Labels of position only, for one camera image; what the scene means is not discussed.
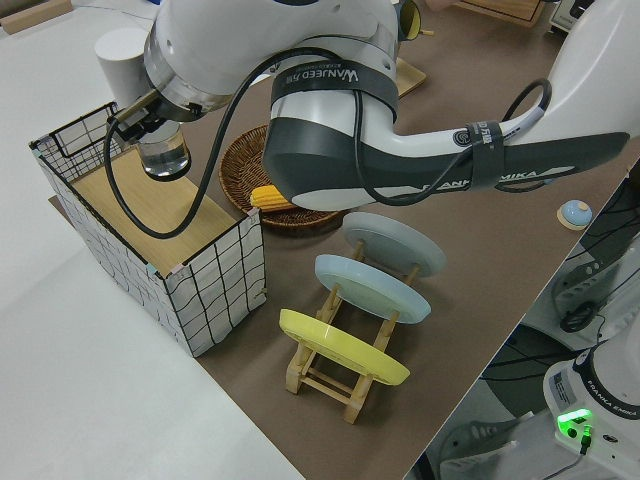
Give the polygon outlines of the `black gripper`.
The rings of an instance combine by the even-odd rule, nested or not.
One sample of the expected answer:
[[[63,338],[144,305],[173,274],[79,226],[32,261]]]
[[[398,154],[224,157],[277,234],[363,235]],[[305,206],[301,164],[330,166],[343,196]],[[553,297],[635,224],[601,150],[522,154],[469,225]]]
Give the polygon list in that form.
[[[145,135],[157,131],[166,121],[174,121],[174,105],[164,97],[154,97],[142,107],[143,114],[127,118],[118,116],[118,141],[139,142]]]

